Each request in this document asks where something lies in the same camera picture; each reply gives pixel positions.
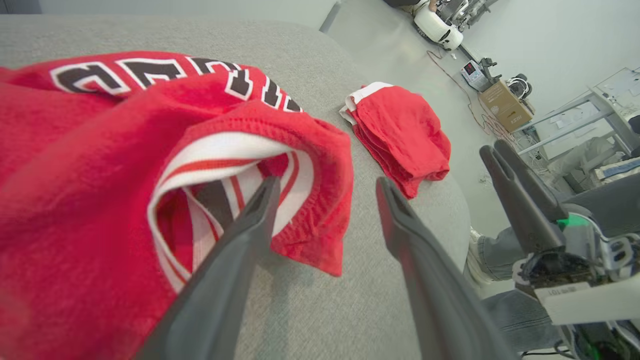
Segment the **white trim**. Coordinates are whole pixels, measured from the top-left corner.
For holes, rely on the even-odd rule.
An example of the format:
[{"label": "white trim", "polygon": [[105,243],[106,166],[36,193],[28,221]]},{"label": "white trim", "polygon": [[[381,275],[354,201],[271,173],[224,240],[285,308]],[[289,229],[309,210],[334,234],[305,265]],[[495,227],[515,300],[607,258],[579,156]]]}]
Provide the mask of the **white trim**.
[{"label": "white trim", "polygon": [[264,159],[288,151],[291,148],[283,143],[239,131],[205,136],[187,145],[173,157],[160,177],[159,184],[186,163],[219,159]]},{"label": "white trim", "polygon": [[[184,188],[188,186],[192,186],[195,184],[202,183],[210,183],[215,180],[222,180],[223,185],[225,183],[225,192],[229,194],[229,192],[234,194],[233,186],[231,186],[228,178],[230,176],[239,175],[246,173],[245,176],[239,176],[238,182],[241,187],[241,191],[243,193],[243,197],[245,201],[248,201],[253,193],[255,192],[255,179],[249,179],[251,174],[255,174],[257,181],[261,183],[262,176],[259,173],[259,169],[257,169],[256,164],[265,158],[271,158],[273,156],[278,156],[282,153],[291,152],[293,149],[290,147],[271,140],[269,138],[264,138],[257,135],[251,135],[246,133],[219,133],[215,135],[209,135],[204,138],[201,138],[183,150],[181,150],[178,155],[176,155],[170,162],[167,168],[164,170],[163,175],[161,176],[161,180],[156,185],[156,189],[152,194],[152,198],[149,202],[147,208],[147,220],[149,222],[149,227],[154,237],[154,246],[156,251],[158,252],[158,258],[163,269],[163,272],[167,276],[171,286],[179,291],[182,288],[183,282],[180,279],[179,275],[183,279],[189,279],[190,273],[180,264],[175,258],[175,255],[169,249],[169,246],[165,242],[162,233],[159,230],[159,226],[157,224],[156,218],[156,207],[159,204],[160,199],[167,192],[177,189]],[[311,193],[311,189],[313,187],[313,163],[311,162],[310,157],[307,153],[303,151],[295,151],[298,156],[299,162],[299,170],[298,170],[298,178],[296,182],[293,184],[291,190],[287,194],[287,197],[284,199],[282,205],[278,208],[278,212],[276,214],[276,222],[274,225],[273,234],[278,234],[290,221],[291,218],[298,212],[301,208],[304,201],[307,199],[309,194]],[[287,155],[290,159],[289,166],[285,171],[283,178],[281,179],[282,188],[286,186],[286,180],[291,177],[292,168],[294,166],[294,162],[291,159],[291,155]],[[249,164],[239,166],[239,167],[228,167],[228,168],[216,168],[210,170],[193,170],[185,173],[178,174],[176,176],[172,176],[170,179],[167,179],[169,174],[171,174],[175,169],[179,168],[182,165],[193,163],[195,161],[202,160],[215,160],[215,159],[256,159]],[[209,217],[218,230],[218,226],[220,224],[211,217],[211,214],[188,192],[187,198],[192,200],[194,204],[189,204],[189,214],[191,215],[192,226],[194,226],[194,236],[196,236],[195,241],[199,241],[199,237],[201,234],[205,234],[205,230],[202,226],[203,218],[199,215],[195,215],[195,208],[192,205],[196,205],[201,208],[202,212],[205,216]],[[220,227],[219,236],[222,236],[222,229]],[[202,251],[194,249],[194,261],[196,261],[196,257],[201,257]]]},{"label": "white trim", "polygon": [[[311,189],[314,185],[314,164],[311,161],[311,158],[303,151],[296,151],[296,155],[298,155],[299,163],[298,177],[287,194],[287,197],[278,207],[276,221],[273,225],[273,236],[280,233],[280,231],[289,224],[293,216],[298,212],[298,210],[300,210],[311,194]],[[290,167],[293,168],[293,160],[290,160],[289,163],[291,164]],[[284,177],[280,184],[281,189],[284,189],[284,187],[287,186],[287,183],[284,181]]]},{"label": "white trim", "polygon": [[233,218],[237,218],[238,215],[240,215],[240,207],[238,206],[238,199],[236,197],[236,192],[234,191],[234,185],[231,183],[231,178],[225,177],[221,182],[222,188],[225,189],[225,194],[227,195],[227,202],[229,203],[231,216]]},{"label": "white trim", "polygon": [[193,255],[191,264],[193,272],[202,264],[216,244],[216,237],[211,231],[209,222],[211,222],[216,229],[218,236],[222,235],[222,226],[220,226],[220,223],[218,223],[215,218],[210,217],[209,212],[195,199],[189,189],[183,188],[183,190],[187,195],[189,215],[191,217],[191,230],[193,232]]},{"label": "white trim", "polygon": [[340,113],[340,116],[341,116],[344,120],[347,120],[347,122],[349,122],[349,124],[351,124],[351,126],[354,126],[354,125],[358,124],[358,123],[356,122],[356,120],[355,120],[351,115],[349,115],[349,113],[347,112],[347,109],[348,109],[348,108],[347,108],[347,106],[345,105],[345,106],[343,106],[343,107],[342,107],[342,109],[340,109],[340,110],[338,111],[338,113]]},{"label": "white trim", "polygon": [[166,276],[173,290],[176,293],[180,292],[180,290],[184,286],[184,281],[182,281],[182,279],[178,276],[178,274],[176,274],[175,271],[173,271],[173,269],[171,268],[171,265],[169,265],[169,261],[165,256],[166,253],[163,251],[162,245],[158,241],[156,241],[155,236],[154,236],[154,248],[158,256],[158,261],[160,262],[160,269],[162,269],[162,271],[164,272],[164,276]]},{"label": "white trim", "polygon": [[371,83],[359,89],[358,91],[354,91],[351,94],[347,95],[346,99],[344,100],[344,103],[347,105],[347,108],[349,108],[349,110],[355,111],[356,105],[360,101],[362,101],[362,99],[364,99],[365,97],[373,94],[374,92],[380,89],[388,88],[391,86],[393,85],[376,81],[375,83]]},{"label": "white trim", "polygon": [[172,176],[169,180],[161,183],[160,187],[156,189],[157,192],[166,193],[175,188],[181,188],[183,186],[190,186],[195,184],[208,183],[213,180],[224,179],[229,176],[236,175],[247,168],[255,166],[261,159],[258,159],[252,163],[240,166],[240,167],[226,167],[215,168],[211,170],[192,170],[189,172],[183,172],[179,175]]}]

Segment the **blue fabric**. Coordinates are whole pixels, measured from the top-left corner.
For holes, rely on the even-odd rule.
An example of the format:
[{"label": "blue fabric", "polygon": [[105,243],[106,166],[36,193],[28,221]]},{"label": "blue fabric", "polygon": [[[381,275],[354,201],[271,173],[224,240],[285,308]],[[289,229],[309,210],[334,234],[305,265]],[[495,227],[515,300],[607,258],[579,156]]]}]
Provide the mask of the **blue fabric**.
[{"label": "blue fabric", "polygon": [[602,173],[604,174],[604,177],[611,177],[613,175],[622,174],[623,172],[627,172],[637,167],[640,167],[640,159],[629,161],[628,163],[619,165],[617,167],[608,168],[607,170],[604,170]]}]

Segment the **cardboard box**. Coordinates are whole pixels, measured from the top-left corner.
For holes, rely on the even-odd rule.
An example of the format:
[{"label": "cardboard box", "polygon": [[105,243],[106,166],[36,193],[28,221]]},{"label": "cardboard box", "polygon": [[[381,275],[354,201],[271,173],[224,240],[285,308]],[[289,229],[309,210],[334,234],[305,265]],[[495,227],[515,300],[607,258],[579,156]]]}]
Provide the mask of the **cardboard box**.
[{"label": "cardboard box", "polygon": [[480,94],[480,100],[510,133],[533,118],[533,114],[515,97],[504,81]]}]

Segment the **electronic device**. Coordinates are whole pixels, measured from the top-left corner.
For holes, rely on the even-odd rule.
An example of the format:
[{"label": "electronic device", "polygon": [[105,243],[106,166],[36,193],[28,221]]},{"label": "electronic device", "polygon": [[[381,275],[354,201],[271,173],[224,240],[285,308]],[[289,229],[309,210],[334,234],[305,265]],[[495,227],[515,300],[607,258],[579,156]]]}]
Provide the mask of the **electronic device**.
[{"label": "electronic device", "polygon": [[470,60],[461,70],[462,77],[467,80],[467,83],[472,88],[479,92],[484,92],[491,87],[491,83],[486,75],[483,73],[482,68],[475,61]]}]

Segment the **white wall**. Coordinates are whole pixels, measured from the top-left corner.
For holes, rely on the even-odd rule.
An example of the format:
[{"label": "white wall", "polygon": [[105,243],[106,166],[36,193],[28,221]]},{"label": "white wall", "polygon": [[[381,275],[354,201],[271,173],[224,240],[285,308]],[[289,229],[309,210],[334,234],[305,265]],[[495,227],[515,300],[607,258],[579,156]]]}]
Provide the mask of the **white wall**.
[{"label": "white wall", "polygon": [[464,32],[473,55],[498,63],[492,74],[525,74],[537,117],[623,67],[640,67],[638,0],[498,0]]},{"label": "white wall", "polygon": [[335,0],[40,0],[42,13],[197,15],[280,20],[319,29]]}]

